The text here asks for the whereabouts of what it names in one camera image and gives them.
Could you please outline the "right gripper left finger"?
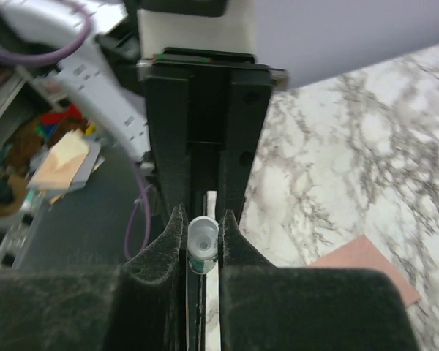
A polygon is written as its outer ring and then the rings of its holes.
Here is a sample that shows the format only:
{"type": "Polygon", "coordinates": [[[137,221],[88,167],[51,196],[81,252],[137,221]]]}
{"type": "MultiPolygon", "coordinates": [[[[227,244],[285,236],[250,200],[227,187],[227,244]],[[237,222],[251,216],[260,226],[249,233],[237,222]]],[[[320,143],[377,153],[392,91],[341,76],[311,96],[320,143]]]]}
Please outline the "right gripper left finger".
{"type": "Polygon", "coordinates": [[[184,350],[186,224],[123,265],[0,271],[0,350],[184,350]]]}

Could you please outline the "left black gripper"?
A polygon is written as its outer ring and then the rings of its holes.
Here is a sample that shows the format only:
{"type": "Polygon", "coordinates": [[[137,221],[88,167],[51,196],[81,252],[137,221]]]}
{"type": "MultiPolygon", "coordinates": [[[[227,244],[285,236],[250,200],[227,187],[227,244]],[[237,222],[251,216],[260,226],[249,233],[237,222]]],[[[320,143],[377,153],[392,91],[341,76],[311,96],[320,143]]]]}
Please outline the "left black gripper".
{"type": "Polygon", "coordinates": [[[274,91],[289,74],[243,53],[166,48],[138,62],[151,151],[167,212],[190,190],[217,190],[216,214],[244,208],[252,163],[274,91]]]}

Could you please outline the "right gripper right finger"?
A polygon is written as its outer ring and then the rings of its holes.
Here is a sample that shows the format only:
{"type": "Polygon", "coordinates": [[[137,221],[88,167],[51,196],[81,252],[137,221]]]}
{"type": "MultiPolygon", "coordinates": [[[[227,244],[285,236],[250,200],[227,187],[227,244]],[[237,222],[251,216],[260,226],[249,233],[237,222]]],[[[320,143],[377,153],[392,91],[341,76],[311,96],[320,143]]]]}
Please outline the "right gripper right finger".
{"type": "Polygon", "coordinates": [[[220,221],[219,316],[224,350],[417,350],[402,297],[384,273],[278,268],[220,221]]]}

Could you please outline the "green glue stick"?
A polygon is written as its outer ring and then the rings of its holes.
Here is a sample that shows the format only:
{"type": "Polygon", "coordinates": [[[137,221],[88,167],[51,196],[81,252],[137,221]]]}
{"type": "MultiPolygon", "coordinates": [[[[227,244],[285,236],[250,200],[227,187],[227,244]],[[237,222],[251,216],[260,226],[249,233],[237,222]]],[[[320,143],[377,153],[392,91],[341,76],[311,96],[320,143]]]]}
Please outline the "green glue stick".
{"type": "Polygon", "coordinates": [[[208,216],[194,218],[187,228],[187,256],[191,270],[205,275],[216,265],[219,224],[208,216]]]}

